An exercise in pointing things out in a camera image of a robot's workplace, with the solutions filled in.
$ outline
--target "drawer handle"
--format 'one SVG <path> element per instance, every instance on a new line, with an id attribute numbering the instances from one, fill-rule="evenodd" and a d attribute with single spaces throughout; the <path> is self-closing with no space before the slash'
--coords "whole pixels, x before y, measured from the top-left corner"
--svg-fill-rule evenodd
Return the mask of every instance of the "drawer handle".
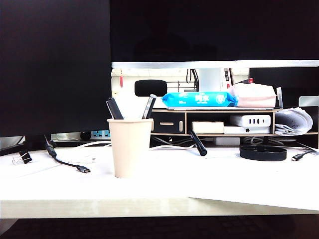
<path id="1" fill-rule="evenodd" d="M 159 122 L 160 125 L 173 126 L 174 122 Z"/>
<path id="2" fill-rule="evenodd" d="M 179 132 L 183 132 L 183 130 L 184 130 L 183 121 L 180 121 L 180 122 L 179 122 L 179 127 L 178 127 L 178 129 L 179 129 Z"/>

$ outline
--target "pen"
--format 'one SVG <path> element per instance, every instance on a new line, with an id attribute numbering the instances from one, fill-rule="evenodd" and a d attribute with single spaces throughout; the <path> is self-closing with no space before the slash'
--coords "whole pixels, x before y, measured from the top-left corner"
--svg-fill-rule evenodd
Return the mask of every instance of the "pen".
<path id="1" fill-rule="evenodd" d="M 195 142 L 196 148 L 200 156 L 205 156 L 207 154 L 207 150 L 205 149 L 204 145 L 202 144 L 202 142 L 199 140 L 199 138 L 197 137 L 197 135 L 192 129 L 189 130 L 189 136 Z"/>
<path id="2" fill-rule="evenodd" d="M 142 116 L 142 119 L 149 119 L 150 118 L 155 100 L 156 100 L 156 95 L 151 94 L 149 97 L 149 101 L 146 104 L 146 108 L 145 108 L 144 114 Z"/>
<path id="3" fill-rule="evenodd" d="M 123 116 L 121 114 L 121 111 L 118 107 L 118 105 L 116 104 L 116 101 L 113 97 L 109 97 L 109 99 L 106 101 L 106 105 L 109 108 L 109 111 L 111 113 L 111 116 L 113 119 L 115 120 L 123 120 Z"/>
<path id="4" fill-rule="evenodd" d="M 276 90 L 277 90 L 277 98 L 278 98 L 278 102 L 279 102 L 279 108 L 283 109 L 284 105 L 283 105 L 283 94 L 281 91 L 281 87 L 277 87 Z"/>

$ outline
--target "computer monitor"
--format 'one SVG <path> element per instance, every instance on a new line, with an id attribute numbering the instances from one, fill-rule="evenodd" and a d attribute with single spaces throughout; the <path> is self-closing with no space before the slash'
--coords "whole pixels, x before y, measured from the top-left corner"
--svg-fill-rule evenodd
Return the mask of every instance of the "computer monitor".
<path id="1" fill-rule="evenodd" d="M 319 67 L 251 68 L 249 77 L 256 84 L 270 85 L 275 90 L 281 87 L 286 108 L 297 107 L 300 96 L 319 95 Z"/>
<path id="2" fill-rule="evenodd" d="M 112 62 L 318 60 L 316 9 L 314 0 L 111 0 Z"/>
<path id="3" fill-rule="evenodd" d="M 0 137 L 108 129 L 109 7 L 0 1 Z"/>

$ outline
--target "black pen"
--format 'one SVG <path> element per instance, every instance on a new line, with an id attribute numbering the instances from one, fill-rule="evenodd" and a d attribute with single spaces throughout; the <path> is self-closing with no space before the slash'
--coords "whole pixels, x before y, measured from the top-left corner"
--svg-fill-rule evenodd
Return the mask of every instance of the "black pen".
<path id="1" fill-rule="evenodd" d="M 111 113 L 111 116 L 115 120 L 123 120 L 123 116 L 121 114 L 121 111 L 118 107 L 118 105 L 115 102 L 115 99 L 113 97 L 109 97 L 109 99 L 106 101 L 106 105 L 109 108 L 109 111 Z"/>
<path id="2" fill-rule="evenodd" d="M 196 148 L 200 156 L 205 156 L 207 154 L 207 150 L 205 149 L 204 145 L 202 144 L 202 142 L 199 140 L 198 136 L 195 134 L 195 132 L 192 129 L 189 130 L 189 136 L 195 142 Z"/>
<path id="3" fill-rule="evenodd" d="M 145 108 L 142 119 L 149 119 L 150 118 L 155 100 L 156 100 L 156 95 L 151 94 L 149 97 L 149 101 L 146 104 L 146 108 Z"/>

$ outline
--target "blue package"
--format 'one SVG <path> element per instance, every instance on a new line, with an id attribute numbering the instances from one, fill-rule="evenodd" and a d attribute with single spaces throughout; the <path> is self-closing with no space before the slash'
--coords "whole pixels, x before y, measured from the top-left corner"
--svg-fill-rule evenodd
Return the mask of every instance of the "blue package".
<path id="1" fill-rule="evenodd" d="M 167 93 L 162 97 L 167 107 L 233 107 L 237 100 L 228 92 Z"/>

